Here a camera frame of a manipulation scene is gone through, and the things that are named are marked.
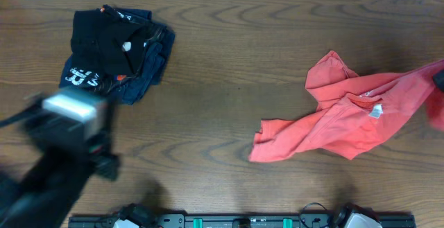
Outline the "red t-shirt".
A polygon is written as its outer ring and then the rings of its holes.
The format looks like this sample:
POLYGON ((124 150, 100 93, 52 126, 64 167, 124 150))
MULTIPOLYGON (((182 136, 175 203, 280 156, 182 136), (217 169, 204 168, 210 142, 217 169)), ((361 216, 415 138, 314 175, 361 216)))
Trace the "red t-shirt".
POLYGON ((251 162, 274 162, 322 148, 347 159, 389 140, 421 107, 443 129, 443 92, 433 77, 443 62, 405 73, 359 76, 330 51, 307 73, 305 89, 316 99, 313 114, 297 121, 263 120, 251 162))

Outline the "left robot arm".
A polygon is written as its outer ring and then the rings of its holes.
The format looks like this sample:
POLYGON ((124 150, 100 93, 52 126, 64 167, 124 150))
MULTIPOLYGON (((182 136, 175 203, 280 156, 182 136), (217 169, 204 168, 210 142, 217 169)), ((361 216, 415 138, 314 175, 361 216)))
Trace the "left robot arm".
POLYGON ((2 227, 60 227, 92 175, 117 178, 119 158, 111 153, 109 130, 88 139, 80 130, 26 133, 43 154, 20 182, 1 174, 2 227))

